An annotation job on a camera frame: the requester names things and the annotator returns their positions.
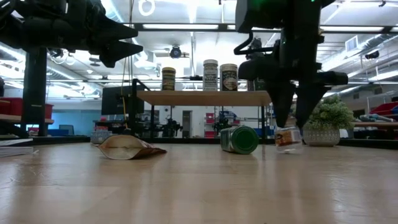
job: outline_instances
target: white planter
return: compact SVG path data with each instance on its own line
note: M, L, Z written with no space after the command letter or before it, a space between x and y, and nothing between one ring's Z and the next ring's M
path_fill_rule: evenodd
M332 130L303 130L303 138L309 146L328 146L333 147L340 142L340 131Z

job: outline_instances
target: brown pouch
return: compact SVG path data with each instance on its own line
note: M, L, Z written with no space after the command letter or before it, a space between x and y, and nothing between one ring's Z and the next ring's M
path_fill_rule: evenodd
M167 152L130 135L111 136L98 148L106 157L117 160L138 159L155 153Z

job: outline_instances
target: can lid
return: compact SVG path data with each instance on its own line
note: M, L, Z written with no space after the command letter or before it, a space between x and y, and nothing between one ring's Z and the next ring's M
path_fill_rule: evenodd
M227 66L230 66L230 67L236 67L236 68L238 68L238 66L237 66L237 65L235 65L235 64L232 64L232 63L230 63L230 64L223 64L221 67L227 67Z
M257 148L259 137L252 128L240 126L233 131L231 143L237 153L250 154Z
M173 72L175 72L175 69L172 68L172 67L164 67L164 68L162 69L162 72L163 72L163 71L173 71Z
M205 60L205 61L203 62L204 65L206 65L206 64L208 64L208 63L215 63L215 64L218 65L217 60L214 60L214 59L207 59L207 60Z

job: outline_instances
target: green plant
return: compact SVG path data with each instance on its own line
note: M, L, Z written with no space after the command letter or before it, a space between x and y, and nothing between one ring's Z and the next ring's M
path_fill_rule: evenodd
M354 121L353 112L338 95L334 95L317 104L304 129L348 129L353 128L352 121Z

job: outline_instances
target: potted plant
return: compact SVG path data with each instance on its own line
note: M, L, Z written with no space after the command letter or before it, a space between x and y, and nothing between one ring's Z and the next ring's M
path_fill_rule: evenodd
M340 129L353 128L353 112L338 95L325 98L315 107L303 127L303 138L309 146L335 146Z

